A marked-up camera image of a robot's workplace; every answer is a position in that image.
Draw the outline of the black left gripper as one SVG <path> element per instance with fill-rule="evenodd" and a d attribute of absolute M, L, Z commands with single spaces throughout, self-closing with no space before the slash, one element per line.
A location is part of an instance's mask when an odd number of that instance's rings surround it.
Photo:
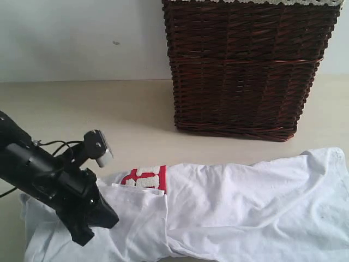
<path fill-rule="evenodd" d="M 45 180 L 46 195 L 72 240 L 84 246 L 94 236 L 89 226 L 111 229 L 119 217 L 99 189 L 94 188 L 95 173 L 89 168 L 80 169 L 88 160 L 84 144 L 68 148 L 55 160 L 59 167 L 40 174 Z"/>

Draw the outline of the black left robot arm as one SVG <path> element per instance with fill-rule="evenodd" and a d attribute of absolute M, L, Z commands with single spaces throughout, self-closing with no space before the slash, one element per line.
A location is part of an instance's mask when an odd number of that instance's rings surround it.
<path fill-rule="evenodd" d="M 72 240 L 84 246 L 94 237 L 91 227 L 111 229 L 119 218 L 100 193 L 96 174 L 80 167 L 92 159 L 102 168 L 113 154 L 98 129 L 62 145 L 67 150 L 59 156 L 48 153 L 1 113 L 1 179 L 54 209 Z"/>

